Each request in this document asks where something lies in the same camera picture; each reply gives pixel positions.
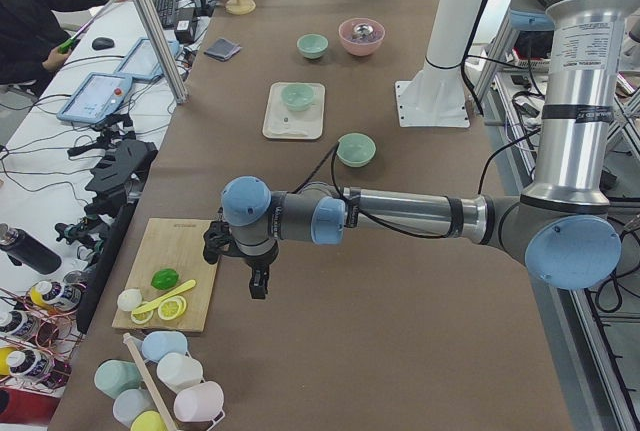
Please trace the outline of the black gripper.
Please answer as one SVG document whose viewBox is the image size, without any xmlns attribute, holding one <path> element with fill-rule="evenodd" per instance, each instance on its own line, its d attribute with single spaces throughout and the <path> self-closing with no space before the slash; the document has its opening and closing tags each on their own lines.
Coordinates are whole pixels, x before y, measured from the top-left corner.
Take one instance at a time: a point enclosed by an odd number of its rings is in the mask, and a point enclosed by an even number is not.
<svg viewBox="0 0 640 431">
<path fill-rule="evenodd" d="M 265 300 L 268 295 L 269 266 L 278 256 L 278 243 L 274 239 L 267 239 L 252 245 L 237 241 L 236 245 L 244 261 L 252 267 L 249 280 L 251 298 Z"/>
</svg>

